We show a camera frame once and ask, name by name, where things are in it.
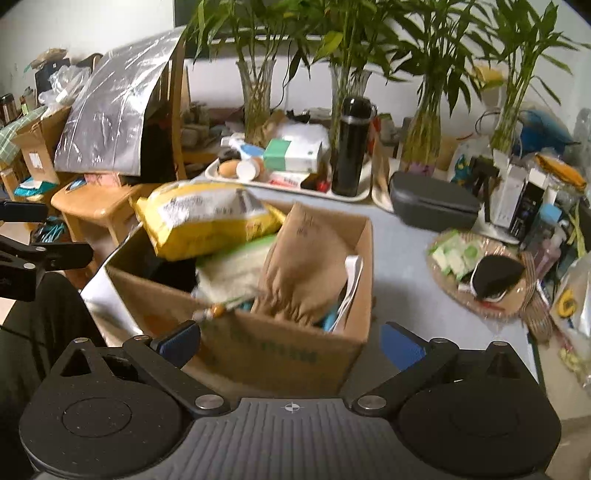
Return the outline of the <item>yellow wet wipes pack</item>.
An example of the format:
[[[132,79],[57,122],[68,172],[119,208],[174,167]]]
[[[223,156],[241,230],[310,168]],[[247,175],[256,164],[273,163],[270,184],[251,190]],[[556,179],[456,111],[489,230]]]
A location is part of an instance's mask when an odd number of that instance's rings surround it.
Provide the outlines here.
[[[283,213],[249,190],[224,183],[163,184],[133,203],[157,257],[180,261],[212,254],[283,226]]]

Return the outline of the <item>wooden chair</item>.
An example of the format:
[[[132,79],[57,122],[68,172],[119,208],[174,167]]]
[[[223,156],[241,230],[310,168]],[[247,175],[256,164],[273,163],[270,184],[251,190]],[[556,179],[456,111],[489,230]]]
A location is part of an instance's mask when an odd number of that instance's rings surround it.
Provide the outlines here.
[[[114,244],[127,235],[132,203],[153,188],[186,177],[181,149],[185,41],[183,34],[150,97],[143,126],[138,176],[119,173],[68,173],[69,180],[51,204],[63,217],[73,240],[84,238],[82,223],[108,231]]]

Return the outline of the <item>cardboard box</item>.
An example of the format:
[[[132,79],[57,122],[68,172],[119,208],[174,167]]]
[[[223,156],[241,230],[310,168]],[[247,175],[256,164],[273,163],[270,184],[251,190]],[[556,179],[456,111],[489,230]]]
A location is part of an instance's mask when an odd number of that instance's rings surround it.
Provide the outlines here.
[[[242,396],[333,396],[363,346],[372,317],[374,252],[369,218],[301,203],[278,203],[287,215],[280,245],[263,270],[263,292],[287,300],[256,303],[201,327],[197,354],[183,371],[235,399]],[[363,259],[349,314],[329,333],[318,321],[346,285],[348,255]]]

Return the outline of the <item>woven basket tray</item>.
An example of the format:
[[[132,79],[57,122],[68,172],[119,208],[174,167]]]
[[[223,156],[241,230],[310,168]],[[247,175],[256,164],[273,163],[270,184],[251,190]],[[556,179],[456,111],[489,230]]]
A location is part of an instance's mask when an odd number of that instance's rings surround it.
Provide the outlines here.
[[[533,256],[500,241],[448,230],[428,247],[426,259],[439,287],[483,319],[517,318],[533,298]]]

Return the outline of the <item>brown cloth pouch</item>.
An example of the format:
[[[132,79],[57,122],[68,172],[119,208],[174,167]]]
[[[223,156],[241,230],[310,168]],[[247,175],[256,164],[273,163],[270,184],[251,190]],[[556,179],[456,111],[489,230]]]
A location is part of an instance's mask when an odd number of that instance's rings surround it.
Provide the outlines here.
[[[311,326],[335,307],[353,250],[311,208],[294,204],[270,248],[252,312]]]

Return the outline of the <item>dark grey zip case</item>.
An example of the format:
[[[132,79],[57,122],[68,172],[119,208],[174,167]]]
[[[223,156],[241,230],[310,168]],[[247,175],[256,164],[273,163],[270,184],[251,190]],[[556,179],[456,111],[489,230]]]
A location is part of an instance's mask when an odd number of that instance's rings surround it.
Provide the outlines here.
[[[394,214],[424,230],[471,230],[481,208],[478,198],[462,186],[408,172],[395,172],[389,190]]]

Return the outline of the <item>white plastic tray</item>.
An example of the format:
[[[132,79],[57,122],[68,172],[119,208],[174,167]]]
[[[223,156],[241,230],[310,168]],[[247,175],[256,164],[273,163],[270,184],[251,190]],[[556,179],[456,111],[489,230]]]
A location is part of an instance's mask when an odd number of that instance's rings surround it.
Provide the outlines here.
[[[252,181],[242,181],[239,179],[225,178],[221,176],[221,174],[219,174],[218,172],[218,167],[219,161],[214,160],[211,163],[211,165],[209,165],[205,169],[204,174],[202,174],[201,177],[219,183],[236,184],[248,187],[269,189],[274,191],[283,191],[298,195],[318,197],[322,199],[329,199],[345,203],[359,203],[365,201],[370,197],[370,190],[372,189],[372,164],[370,162],[367,162],[365,165],[363,165],[358,192],[356,192],[356,196],[354,197],[346,197],[335,194],[334,192],[332,192],[332,189],[329,189],[327,192],[304,189],[301,186],[301,183],[303,183],[304,180],[308,178],[308,175],[305,174],[295,174],[288,172],[268,174],[266,172],[265,174],[263,174],[262,179],[260,180],[256,179]]]

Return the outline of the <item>small brown pouch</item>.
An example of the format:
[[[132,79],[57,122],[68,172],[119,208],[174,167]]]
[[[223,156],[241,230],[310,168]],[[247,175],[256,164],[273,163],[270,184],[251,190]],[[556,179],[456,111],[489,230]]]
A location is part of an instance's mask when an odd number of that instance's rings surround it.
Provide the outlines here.
[[[222,178],[235,179],[238,176],[239,163],[237,159],[220,162],[217,168],[218,175]]]

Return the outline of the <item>black white product box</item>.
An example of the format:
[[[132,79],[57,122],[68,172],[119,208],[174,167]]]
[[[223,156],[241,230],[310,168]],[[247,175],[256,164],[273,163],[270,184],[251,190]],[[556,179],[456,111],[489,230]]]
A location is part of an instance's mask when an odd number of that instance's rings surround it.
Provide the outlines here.
[[[509,233],[519,242],[529,233],[542,205],[544,193],[543,188],[532,182],[527,182],[522,189],[509,227]]]

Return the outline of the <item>white round jar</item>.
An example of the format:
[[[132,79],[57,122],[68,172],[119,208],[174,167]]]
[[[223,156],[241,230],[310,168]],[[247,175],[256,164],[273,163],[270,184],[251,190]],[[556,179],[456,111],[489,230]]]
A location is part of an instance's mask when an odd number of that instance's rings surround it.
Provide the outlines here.
[[[252,159],[239,161],[235,168],[235,174],[242,182],[256,180],[260,174],[259,163]]]

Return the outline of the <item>white blue tube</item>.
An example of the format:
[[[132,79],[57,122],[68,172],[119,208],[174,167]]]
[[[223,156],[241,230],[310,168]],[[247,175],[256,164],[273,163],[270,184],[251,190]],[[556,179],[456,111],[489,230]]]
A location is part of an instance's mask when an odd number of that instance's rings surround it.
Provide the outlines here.
[[[259,146],[249,144],[242,136],[226,136],[221,138],[221,147],[231,148],[238,151],[242,160],[252,157],[263,157],[264,150]]]

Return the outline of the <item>black thermos bottle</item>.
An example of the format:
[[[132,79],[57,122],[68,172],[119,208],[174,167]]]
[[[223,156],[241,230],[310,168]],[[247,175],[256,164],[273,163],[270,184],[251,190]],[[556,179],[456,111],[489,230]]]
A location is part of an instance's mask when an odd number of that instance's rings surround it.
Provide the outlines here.
[[[355,197],[358,192],[370,125],[375,114],[374,104],[366,97],[349,96],[342,102],[338,157],[332,174],[332,192],[335,195]]]

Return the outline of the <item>green white tissue box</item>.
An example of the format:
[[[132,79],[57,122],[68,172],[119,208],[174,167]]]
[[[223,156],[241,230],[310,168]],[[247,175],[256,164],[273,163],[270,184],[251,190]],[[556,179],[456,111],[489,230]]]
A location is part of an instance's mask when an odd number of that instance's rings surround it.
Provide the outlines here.
[[[263,152],[264,168],[269,171],[317,173],[321,159],[321,142],[273,139]]]

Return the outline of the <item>glass vase bamboo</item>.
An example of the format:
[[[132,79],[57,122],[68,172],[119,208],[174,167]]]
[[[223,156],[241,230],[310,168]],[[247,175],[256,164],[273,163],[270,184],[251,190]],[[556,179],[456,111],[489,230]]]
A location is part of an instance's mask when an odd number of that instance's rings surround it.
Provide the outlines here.
[[[366,67],[373,64],[384,78],[394,78],[394,56],[407,54],[394,31],[403,14],[402,1],[288,1],[283,6],[290,52],[287,78],[293,79],[301,66],[311,70],[320,62],[327,62],[337,78],[332,86],[332,143],[339,139],[342,103]]]
[[[421,79],[418,107],[404,140],[402,164],[413,173],[432,175],[442,141],[441,106],[453,111],[459,99],[468,107],[482,81],[475,60],[491,51],[488,14],[476,1],[400,1],[394,22],[401,28],[396,68]]]
[[[213,59],[224,47],[235,54],[245,139],[254,145],[263,144],[263,126],[271,115],[276,57],[294,36],[300,13],[300,1],[198,1],[185,28],[194,59]]]
[[[505,100],[490,146],[510,154],[521,107],[531,83],[538,82],[554,102],[561,102],[536,73],[538,62],[545,60],[570,75],[571,67],[553,52],[589,50],[590,43],[559,28],[559,5],[555,1],[549,1],[542,10],[529,1],[476,1],[474,7],[478,13],[475,15],[475,32],[470,38],[480,45],[485,62],[501,66],[505,72]]]

